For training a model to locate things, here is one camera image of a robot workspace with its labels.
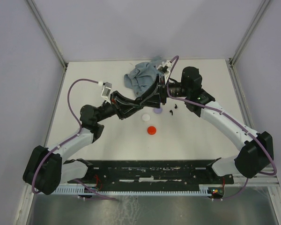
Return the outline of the purple round charging case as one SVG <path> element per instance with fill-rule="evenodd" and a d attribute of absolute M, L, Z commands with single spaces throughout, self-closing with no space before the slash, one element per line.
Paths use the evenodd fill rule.
<path fill-rule="evenodd" d="M 163 112 L 163 109 L 162 108 L 154 108 L 153 112 L 156 113 L 156 114 L 161 114 Z"/>

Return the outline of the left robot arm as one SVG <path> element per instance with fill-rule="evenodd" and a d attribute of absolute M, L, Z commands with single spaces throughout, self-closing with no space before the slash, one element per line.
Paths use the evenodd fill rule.
<path fill-rule="evenodd" d="M 81 179 L 89 183 L 94 178 L 90 164 L 78 159 L 70 163 L 66 161 L 80 149 L 94 143 L 103 132 L 101 121 L 118 116 L 123 120 L 146 107 L 145 97 L 141 95 L 135 100 L 122 96 L 118 91 L 112 92 L 101 106 L 85 105 L 76 118 L 79 128 L 52 147 L 36 146 L 28 160 L 23 174 L 23 181 L 31 185 L 34 194 L 52 194 L 60 183 Z"/>

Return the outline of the orange round charging case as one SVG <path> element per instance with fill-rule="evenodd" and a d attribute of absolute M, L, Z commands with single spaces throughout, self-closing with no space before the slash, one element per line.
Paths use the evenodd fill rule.
<path fill-rule="evenodd" d="M 157 132 L 157 129 L 156 129 L 156 127 L 154 127 L 154 126 L 149 126 L 149 127 L 147 128 L 147 133 L 148 133 L 149 135 L 154 135 L 156 132 Z"/>

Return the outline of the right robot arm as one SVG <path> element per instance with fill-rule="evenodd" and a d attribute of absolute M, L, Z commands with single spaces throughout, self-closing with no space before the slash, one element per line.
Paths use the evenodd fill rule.
<path fill-rule="evenodd" d="M 221 131 L 238 149 L 237 156 L 219 158 L 206 170 L 206 179 L 217 183 L 224 175 L 240 173 L 251 179 L 267 175 L 264 169 L 274 164 L 273 138 L 268 132 L 259 133 L 229 115 L 215 98 L 202 88 L 202 76 L 195 67 L 185 67 L 181 81 L 170 77 L 168 65 L 138 70 L 132 89 L 137 99 L 158 94 L 157 105 L 167 98 L 183 101 L 186 108 Z"/>

